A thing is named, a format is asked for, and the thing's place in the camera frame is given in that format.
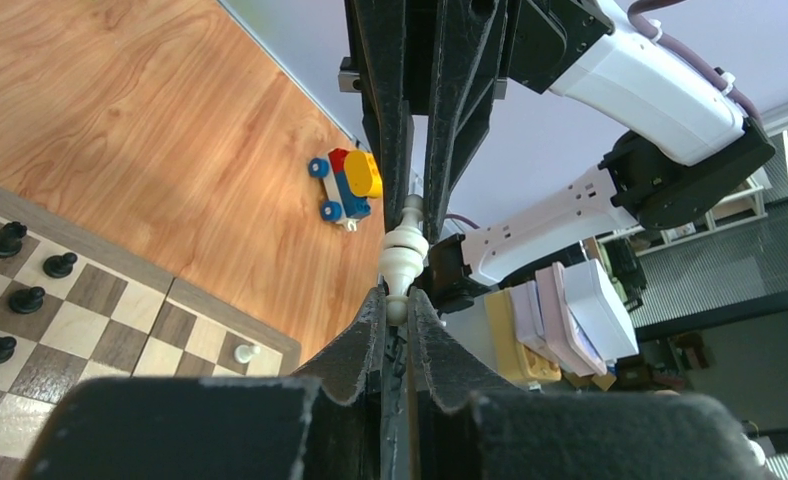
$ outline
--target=white wall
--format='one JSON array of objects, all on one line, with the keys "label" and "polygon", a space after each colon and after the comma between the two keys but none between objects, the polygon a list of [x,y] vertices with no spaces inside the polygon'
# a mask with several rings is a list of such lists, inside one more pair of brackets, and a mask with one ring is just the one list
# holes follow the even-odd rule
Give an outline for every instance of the white wall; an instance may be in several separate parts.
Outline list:
[{"label": "white wall", "polygon": [[788,428],[788,312],[703,331],[715,365],[692,370],[694,389],[760,430]]},{"label": "white wall", "polygon": [[[348,55],[343,0],[219,0],[347,132],[364,138],[360,98],[338,91]],[[632,0],[618,0],[626,8]],[[788,0],[694,0],[656,12],[670,34],[737,77],[767,111],[788,102]],[[453,191],[451,210],[497,223],[567,185],[608,152],[624,127],[595,110],[512,84],[491,132]],[[426,121],[413,168],[423,171]]]}]

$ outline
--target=chessboard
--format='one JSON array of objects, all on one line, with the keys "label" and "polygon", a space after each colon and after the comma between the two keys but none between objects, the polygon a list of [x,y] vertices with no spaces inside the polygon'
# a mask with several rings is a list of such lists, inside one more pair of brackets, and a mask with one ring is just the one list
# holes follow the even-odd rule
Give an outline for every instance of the chessboard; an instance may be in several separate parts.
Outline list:
[{"label": "chessboard", "polygon": [[[293,339],[0,190],[0,232],[12,221],[28,232],[18,253],[0,258],[0,338],[16,340],[0,363],[0,479],[17,476],[50,412],[87,379],[275,376],[297,367]],[[67,252],[78,257],[72,272],[51,278],[44,262]],[[44,290],[40,308],[15,312],[9,300],[32,287]],[[239,346],[248,362],[236,359]]]}]

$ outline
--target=wooden table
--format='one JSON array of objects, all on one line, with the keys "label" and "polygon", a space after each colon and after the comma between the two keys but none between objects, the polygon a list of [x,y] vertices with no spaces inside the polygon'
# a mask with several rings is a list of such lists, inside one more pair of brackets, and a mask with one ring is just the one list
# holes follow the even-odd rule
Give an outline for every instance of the wooden table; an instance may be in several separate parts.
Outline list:
[{"label": "wooden table", "polygon": [[293,336],[303,359],[376,280],[381,203],[347,234],[306,173],[348,145],[216,2],[0,1],[0,186]]}]

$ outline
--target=white pawn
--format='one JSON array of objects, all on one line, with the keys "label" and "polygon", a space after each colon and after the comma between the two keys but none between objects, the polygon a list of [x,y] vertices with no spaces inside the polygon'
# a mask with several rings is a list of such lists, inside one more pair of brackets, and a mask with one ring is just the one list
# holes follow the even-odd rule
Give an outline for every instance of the white pawn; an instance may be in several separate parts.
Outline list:
[{"label": "white pawn", "polygon": [[386,319],[390,325],[406,321],[409,286],[423,271],[423,259],[429,243],[418,225],[423,221],[423,199],[409,195],[403,206],[403,219],[394,230],[385,234],[379,255],[379,273],[388,284]]},{"label": "white pawn", "polygon": [[235,348],[235,361],[241,364],[250,363],[260,352],[261,347],[258,345],[239,345]]}]

